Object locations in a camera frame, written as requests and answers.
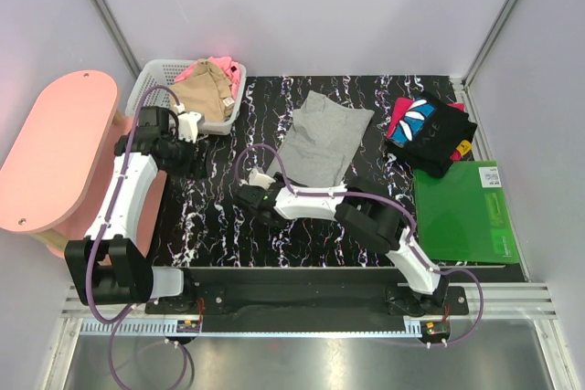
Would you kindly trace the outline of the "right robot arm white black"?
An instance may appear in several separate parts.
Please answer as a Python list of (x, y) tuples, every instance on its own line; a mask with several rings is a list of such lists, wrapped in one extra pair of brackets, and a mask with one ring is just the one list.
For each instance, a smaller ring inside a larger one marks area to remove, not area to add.
[(413, 217), (364, 179), (309, 187), (252, 174), (240, 183), (236, 204), (267, 227), (306, 218), (336, 222), (362, 248), (386, 257), (400, 271), (409, 292), (393, 293), (389, 301), (410, 316), (435, 313), (448, 301), (449, 281), (414, 237)]

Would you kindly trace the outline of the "grey t shirt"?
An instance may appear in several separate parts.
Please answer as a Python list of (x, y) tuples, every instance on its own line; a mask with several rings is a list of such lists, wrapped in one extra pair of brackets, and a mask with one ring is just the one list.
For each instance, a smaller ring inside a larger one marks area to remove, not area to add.
[(341, 184), (373, 116), (311, 90), (278, 150), (287, 177), (310, 187)]

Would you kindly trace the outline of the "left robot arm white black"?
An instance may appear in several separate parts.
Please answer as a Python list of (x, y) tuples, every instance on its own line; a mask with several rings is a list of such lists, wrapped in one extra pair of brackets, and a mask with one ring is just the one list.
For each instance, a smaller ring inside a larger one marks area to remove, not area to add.
[(197, 148), (204, 123), (195, 111), (142, 108), (130, 131), (114, 145), (112, 179), (98, 215), (64, 257), (85, 305), (141, 304), (165, 299), (179, 313), (197, 304), (182, 269), (158, 269), (138, 248), (147, 194), (160, 173), (199, 179), (205, 160)]

